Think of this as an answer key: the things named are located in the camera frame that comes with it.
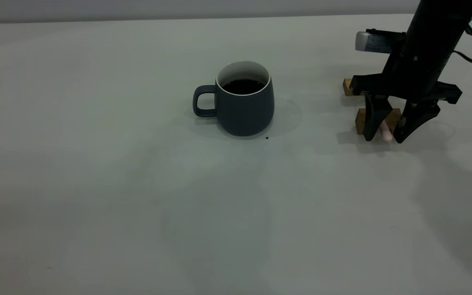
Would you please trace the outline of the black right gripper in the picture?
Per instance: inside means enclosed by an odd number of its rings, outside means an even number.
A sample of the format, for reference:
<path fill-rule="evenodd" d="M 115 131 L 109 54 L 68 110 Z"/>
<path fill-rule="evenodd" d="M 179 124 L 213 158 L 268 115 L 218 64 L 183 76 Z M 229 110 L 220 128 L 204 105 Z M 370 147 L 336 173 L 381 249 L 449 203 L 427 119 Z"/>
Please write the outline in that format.
<path fill-rule="evenodd" d="M 397 143 L 406 140 L 418 127 L 438 116 L 438 100 L 457 103 L 461 90 L 454 84 L 439 82 L 451 54 L 409 54 L 404 45 L 396 45 L 382 73 L 354 75 L 350 89 L 365 95 L 365 140 L 371 141 L 380 125 L 392 112 L 389 96 L 407 100 L 394 130 Z"/>

